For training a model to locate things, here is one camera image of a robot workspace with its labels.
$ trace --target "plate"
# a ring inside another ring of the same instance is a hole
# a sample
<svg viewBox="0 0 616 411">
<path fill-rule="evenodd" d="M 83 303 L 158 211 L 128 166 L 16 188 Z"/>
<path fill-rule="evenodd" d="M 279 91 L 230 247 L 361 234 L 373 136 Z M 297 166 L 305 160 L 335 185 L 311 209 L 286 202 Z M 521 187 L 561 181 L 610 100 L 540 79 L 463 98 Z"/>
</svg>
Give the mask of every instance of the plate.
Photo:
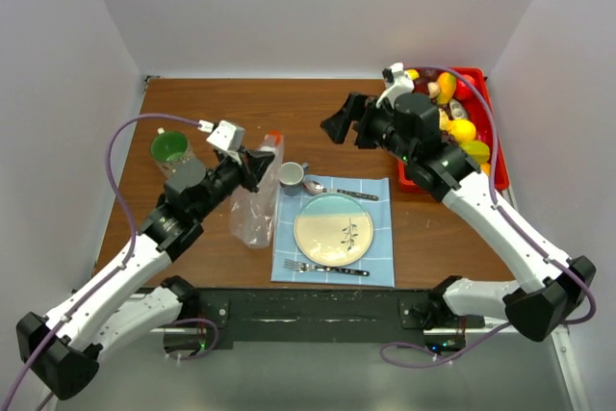
<svg viewBox="0 0 616 411">
<path fill-rule="evenodd" d="M 293 231 L 306 257 L 320 265 L 340 267 L 366 253 L 374 225 L 368 211 L 352 197 L 322 193 L 304 204 Z"/>
</svg>

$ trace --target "green cup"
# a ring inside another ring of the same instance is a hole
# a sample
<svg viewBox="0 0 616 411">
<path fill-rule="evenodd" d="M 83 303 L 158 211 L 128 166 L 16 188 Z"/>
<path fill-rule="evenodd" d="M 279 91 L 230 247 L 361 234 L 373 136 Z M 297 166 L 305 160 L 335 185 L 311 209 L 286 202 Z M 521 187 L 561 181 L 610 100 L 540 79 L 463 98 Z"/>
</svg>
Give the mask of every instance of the green cup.
<svg viewBox="0 0 616 411">
<path fill-rule="evenodd" d="M 184 134 L 166 132 L 163 128 L 158 129 L 158 137 L 152 141 L 150 153 L 166 178 L 173 175 L 179 166 L 194 158 L 189 139 Z"/>
</svg>

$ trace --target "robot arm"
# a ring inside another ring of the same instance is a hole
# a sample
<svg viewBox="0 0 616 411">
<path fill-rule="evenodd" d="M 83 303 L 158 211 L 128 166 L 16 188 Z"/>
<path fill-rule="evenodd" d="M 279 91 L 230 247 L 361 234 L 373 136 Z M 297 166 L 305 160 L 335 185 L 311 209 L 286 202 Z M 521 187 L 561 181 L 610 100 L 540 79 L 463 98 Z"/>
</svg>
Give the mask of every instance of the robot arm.
<svg viewBox="0 0 616 411">
<path fill-rule="evenodd" d="M 586 286 L 595 275 L 594 265 L 584 256 L 570 258 L 498 193 L 493 203 L 488 177 L 464 150 L 443 140 L 437 108 L 426 95 L 412 93 L 409 78 L 401 70 L 403 66 L 395 64 L 383 71 L 387 89 L 380 97 L 351 93 L 321 128 L 333 142 L 343 143 L 354 122 L 355 145 L 380 147 L 402 160 L 407 176 L 467 221 L 516 278 L 505 283 L 447 278 L 430 294 L 427 320 L 451 315 L 499 318 L 510 321 L 529 339 L 542 341 L 584 299 L 579 285 L 552 262 L 570 270 Z M 539 243 L 544 253 L 522 233 Z"/>
<path fill-rule="evenodd" d="M 31 366 L 59 399 L 78 394 L 95 376 L 99 362 L 114 351 L 178 318 L 194 297 L 194 288 L 178 277 L 165 280 L 142 302 L 123 303 L 194 243 L 203 233 L 201 221 L 234 190 L 239 186 L 258 190 L 273 153 L 241 146 L 244 129 L 230 122 L 222 121 L 216 128 L 212 125 L 209 131 L 208 142 L 216 148 L 218 166 L 209 169 L 194 159 L 177 169 L 165 182 L 156 208 L 140 226 L 132 256 L 126 259 L 129 243 L 68 300 L 44 317 L 29 313 L 17 324 L 24 362 L 30 361 L 55 326 L 60 327 Z M 85 295 L 83 305 L 71 310 Z"/>
</svg>

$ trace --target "wooden table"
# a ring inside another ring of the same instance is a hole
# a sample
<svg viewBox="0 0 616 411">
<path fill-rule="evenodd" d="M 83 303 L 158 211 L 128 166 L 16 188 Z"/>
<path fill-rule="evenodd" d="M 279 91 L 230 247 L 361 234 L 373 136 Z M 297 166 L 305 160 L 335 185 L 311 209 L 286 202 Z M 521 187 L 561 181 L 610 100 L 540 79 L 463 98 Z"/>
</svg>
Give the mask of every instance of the wooden table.
<svg viewBox="0 0 616 411">
<path fill-rule="evenodd" d="M 389 177 L 397 287 L 430 288 L 451 274 L 511 279 L 507 267 L 462 219 L 429 196 L 399 190 L 392 156 L 381 150 L 358 150 L 352 145 L 352 131 L 345 145 L 335 145 L 319 127 L 340 109 L 350 91 L 380 94 L 382 90 L 382 82 L 376 80 L 157 79 L 150 81 L 141 112 L 228 119 L 245 128 L 247 147 L 257 147 L 267 132 L 278 130 L 286 137 L 285 160 L 308 162 L 313 173 Z M 149 154 L 161 126 L 187 134 L 206 166 L 217 162 L 205 134 L 192 127 L 164 120 L 139 122 L 120 182 L 138 225 L 155 207 L 165 181 Z M 228 204 L 219 206 L 203 224 L 205 233 L 197 242 L 147 286 L 179 274 L 197 287 L 307 287 L 270 282 L 271 247 L 251 250 L 233 238 Z M 97 268 L 106 265 L 127 239 L 126 219 L 115 205 Z"/>
</svg>

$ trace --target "clear plastic bag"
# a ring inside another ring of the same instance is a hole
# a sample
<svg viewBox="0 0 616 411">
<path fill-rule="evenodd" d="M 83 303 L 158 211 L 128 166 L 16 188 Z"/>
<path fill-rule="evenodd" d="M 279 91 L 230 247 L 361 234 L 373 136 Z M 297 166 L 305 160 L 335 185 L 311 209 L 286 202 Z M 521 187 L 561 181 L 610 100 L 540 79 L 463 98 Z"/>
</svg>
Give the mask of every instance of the clear plastic bag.
<svg viewBox="0 0 616 411">
<path fill-rule="evenodd" d="M 251 193 L 237 188 L 231 194 L 231 234 L 253 249 L 270 245 L 276 221 L 278 170 L 284 155 L 284 140 L 277 132 L 266 135 L 259 149 L 275 153 L 273 162 L 259 183 L 259 191 Z"/>
</svg>

